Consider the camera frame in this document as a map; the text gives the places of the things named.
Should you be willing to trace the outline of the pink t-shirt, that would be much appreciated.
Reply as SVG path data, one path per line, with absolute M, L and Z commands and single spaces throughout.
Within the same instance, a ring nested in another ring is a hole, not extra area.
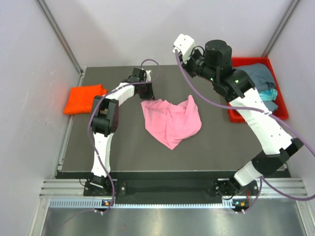
M 143 101 L 141 107 L 146 130 L 170 150 L 201 129 L 198 106 L 192 95 L 178 105 L 158 99 Z

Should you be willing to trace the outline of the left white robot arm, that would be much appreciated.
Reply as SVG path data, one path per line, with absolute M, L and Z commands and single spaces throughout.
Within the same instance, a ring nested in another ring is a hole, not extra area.
M 134 68 L 132 74 L 115 89 L 94 97 L 88 129 L 88 137 L 94 148 L 94 162 L 92 177 L 88 177 L 85 185 L 85 195 L 112 194 L 110 149 L 119 125 L 119 106 L 137 94 L 142 100 L 154 100 L 151 72 Z

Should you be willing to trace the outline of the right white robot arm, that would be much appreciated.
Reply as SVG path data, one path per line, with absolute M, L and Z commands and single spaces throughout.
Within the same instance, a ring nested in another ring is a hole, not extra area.
M 185 39 L 174 46 L 178 63 L 191 77 L 209 80 L 230 108 L 237 110 L 258 138 L 262 151 L 241 167 L 227 182 L 230 195 L 240 195 L 256 178 L 276 172 L 303 143 L 291 137 L 272 119 L 249 75 L 232 66 L 232 49 L 222 40 L 211 40 L 202 51 Z

